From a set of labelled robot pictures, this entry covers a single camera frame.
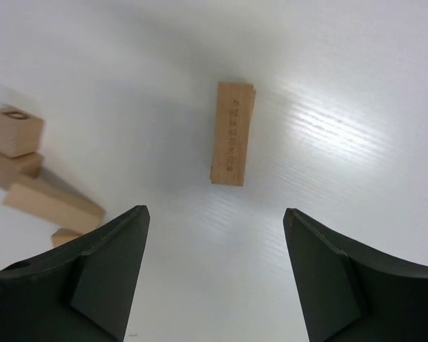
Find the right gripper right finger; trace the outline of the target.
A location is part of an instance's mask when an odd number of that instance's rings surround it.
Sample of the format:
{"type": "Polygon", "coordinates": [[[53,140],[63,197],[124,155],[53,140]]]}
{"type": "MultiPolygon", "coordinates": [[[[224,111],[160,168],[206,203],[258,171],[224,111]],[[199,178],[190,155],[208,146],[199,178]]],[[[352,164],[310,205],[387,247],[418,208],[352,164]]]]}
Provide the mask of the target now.
{"type": "Polygon", "coordinates": [[[428,341],[428,266],[287,209],[285,239],[310,341],[428,341]]]}

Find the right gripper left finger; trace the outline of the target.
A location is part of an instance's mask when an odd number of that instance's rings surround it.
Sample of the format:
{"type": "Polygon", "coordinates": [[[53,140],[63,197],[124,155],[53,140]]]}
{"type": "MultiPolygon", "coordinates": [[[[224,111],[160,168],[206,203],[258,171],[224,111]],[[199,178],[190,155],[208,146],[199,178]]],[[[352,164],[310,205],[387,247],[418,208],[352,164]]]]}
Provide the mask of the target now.
{"type": "Polygon", "coordinates": [[[0,270],[0,341],[123,341],[149,223],[135,206],[0,270]]]}

